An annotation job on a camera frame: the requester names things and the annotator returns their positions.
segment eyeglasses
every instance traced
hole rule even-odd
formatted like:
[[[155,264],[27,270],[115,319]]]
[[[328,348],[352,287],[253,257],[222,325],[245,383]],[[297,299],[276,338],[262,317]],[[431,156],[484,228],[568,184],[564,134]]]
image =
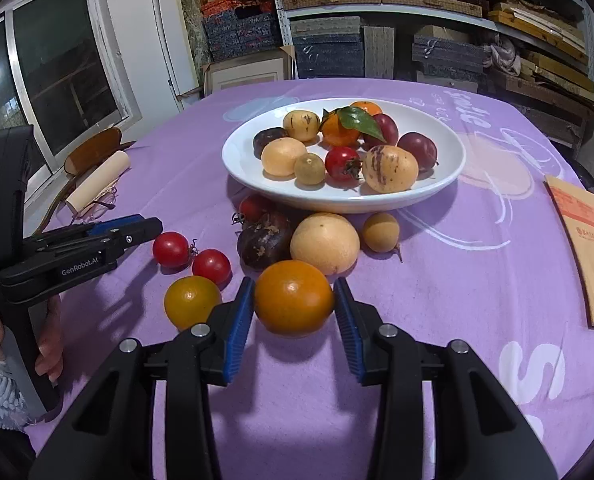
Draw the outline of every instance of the eyeglasses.
[[[83,224],[93,222],[100,218],[106,211],[115,209],[117,188],[115,186],[103,191],[98,197],[91,201],[84,209],[72,218],[71,225],[75,220],[81,220]]]

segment plate of fruit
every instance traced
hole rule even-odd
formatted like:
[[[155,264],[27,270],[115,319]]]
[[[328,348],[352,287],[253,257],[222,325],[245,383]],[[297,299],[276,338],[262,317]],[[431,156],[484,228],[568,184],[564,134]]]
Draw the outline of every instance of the plate of fruit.
[[[238,127],[221,159],[240,183],[277,202],[331,213],[412,205],[455,181],[459,136],[406,105],[352,98],[304,101]]]

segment human hand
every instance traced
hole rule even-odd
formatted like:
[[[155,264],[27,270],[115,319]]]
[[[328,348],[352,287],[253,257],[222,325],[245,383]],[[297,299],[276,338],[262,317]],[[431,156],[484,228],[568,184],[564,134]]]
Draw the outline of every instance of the human hand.
[[[62,344],[62,327],[60,324],[61,307],[62,302],[59,295],[48,299],[46,320],[39,335],[39,340],[37,340],[39,356],[35,362],[35,371],[37,375],[47,374],[48,378],[53,382],[59,378],[64,368],[64,346]],[[0,361],[4,361],[6,358],[2,351],[3,340],[4,326],[0,319]]]

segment dark purple fruit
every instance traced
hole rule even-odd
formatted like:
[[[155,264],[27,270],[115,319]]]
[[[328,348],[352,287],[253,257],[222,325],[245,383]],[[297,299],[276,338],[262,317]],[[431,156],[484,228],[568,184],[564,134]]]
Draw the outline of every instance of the dark purple fruit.
[[[437,146],[422,134],[407,133],[399,139],[397,146],[413,154],[419,165],[419,173],[432,170],[437,164]]]
[[[392,118],[386,114],[376,114],[373,115],[373,119],[379,126],[381,130],[381,135],[383,138],[386,139],[386,142],[377,139],[376,137],[370,136],[368,134],[363,134],[363,149],[368,151],[375,146],[379,146],[380,144],[387,144],[389,146],[395,146],[397,144],[397,139],[399,138],[399,130],[397,129],[397,124]]]
[[[264,214],[259,222],[244,227],[237,240],[237,254],[254,270],[290,258],[293,228],[288,218],[277,211]]]
[[[283,128],[261,130],[253,139],[253,152],[255,153],[255,156],[261,158],[261,152],[264,151],[264,148],[269,142],[288,136],[288,132]]]

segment tablecloth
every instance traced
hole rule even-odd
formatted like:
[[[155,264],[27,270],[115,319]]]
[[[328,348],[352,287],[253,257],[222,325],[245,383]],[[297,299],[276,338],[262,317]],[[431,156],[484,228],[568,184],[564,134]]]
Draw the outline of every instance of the tablecloth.
[[[518,403],[560,475],[594,437],[594,330],[570,244],[546,188],[552,174],[578,184],[557,150],[519,111],[485,96],[411,82],[317,79],[220,91],[155,129],[128,150],[117,207],[103,219],[157,216],[165,230],[223,251],[234,298],[243,271],[231,225],[247,193],[221,163],[221,147],[261,112],[309,99],[383,99],[433,115],[455,130],[468,162],[458,181],[424,202],[394,211],[403,263],[362,251],[347,273],[359,301],[414,338],[468,341]],[[405,126],[399,125],[401,133]],[[366,215],[349,215],[360,227]],[[64,211],[50,228],[68,223]],[[123,338],[173,338],[163,312],[169,274],[136,248],[114,272],[67,291],[62,324],[64,405]],[[154,477],[165,478],[163,393],[155,411]],[[254,319],[243,365],[211,409],[225,480],[360,480],[369,460],[378,389],[350,375],[334,318],[318,333],[286,340]],[[40,450],[59,418],[28,428]],[[424,474],[433,474],[426,432]]]

